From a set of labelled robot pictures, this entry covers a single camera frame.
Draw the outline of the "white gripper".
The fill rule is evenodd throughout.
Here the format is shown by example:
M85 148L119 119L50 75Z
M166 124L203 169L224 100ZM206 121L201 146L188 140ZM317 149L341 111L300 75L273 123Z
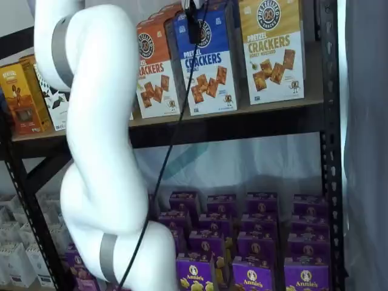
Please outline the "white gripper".
M199 43L200 40L200 26L198 20L198 13L201 11L207 0L181 0L182 8L186 14L189 40L191 43Z

